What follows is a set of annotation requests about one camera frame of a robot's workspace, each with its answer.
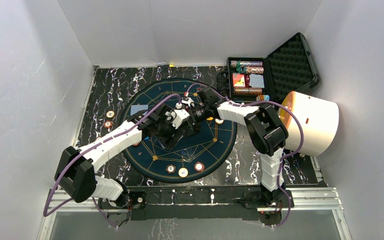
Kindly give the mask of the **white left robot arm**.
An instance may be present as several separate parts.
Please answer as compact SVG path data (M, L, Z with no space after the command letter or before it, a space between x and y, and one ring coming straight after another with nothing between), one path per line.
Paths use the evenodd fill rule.
M129 190L118 180L96 172L109 160L147 137L155 136L167 150L191 135L196 122L188 109L166 104L140 110L106 136L79 149L66 148L60 158L55 182L76 203L89 198L109 200L115 207L129 203Z

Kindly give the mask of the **red chip off mat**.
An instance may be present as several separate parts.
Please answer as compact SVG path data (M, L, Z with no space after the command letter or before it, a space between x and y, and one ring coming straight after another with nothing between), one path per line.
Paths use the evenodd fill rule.
M110 129L112 126L114 125L114 123L110 120L107 120L103 123L103 126L106 128L106 129Z

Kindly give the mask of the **cream chip off mat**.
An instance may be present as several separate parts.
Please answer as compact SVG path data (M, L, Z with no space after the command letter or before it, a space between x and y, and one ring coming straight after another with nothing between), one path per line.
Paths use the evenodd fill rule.
M107 118L111 119L115 116L115 112L113 110L109 110L106 115Z

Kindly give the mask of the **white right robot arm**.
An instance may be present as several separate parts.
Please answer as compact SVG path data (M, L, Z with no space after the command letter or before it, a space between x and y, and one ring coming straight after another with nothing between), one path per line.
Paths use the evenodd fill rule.
M273 108L273 102L239 104L227 97L222 98L211 87L201 89L198 95L199 103L194 102L186 92L182 100L176 103L175 109L186 113L188 120L195 125L203 119L213 117L245 126L261 158L259 202L268 207L275 207L285 193L281 168L289 134Z

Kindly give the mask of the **red chip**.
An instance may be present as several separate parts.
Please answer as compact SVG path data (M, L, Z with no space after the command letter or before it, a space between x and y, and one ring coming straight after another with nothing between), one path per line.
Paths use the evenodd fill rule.
M205 169L205 166L203 163L201 162L196 162L195 165L194 165L194 169L197 171L197 172L202 172L204 169Z

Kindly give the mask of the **cream chip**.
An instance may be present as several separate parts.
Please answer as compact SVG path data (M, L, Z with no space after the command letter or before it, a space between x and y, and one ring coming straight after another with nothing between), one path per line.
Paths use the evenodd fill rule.
M177 173L181 178L186 178L189 175L189 171L185 167L181 167Z
M222 119L218 119L218 118L216 118L214 121L215 121L215 123L216 123L217 125L222 125L222 124L224 123L224 120L222 120Z

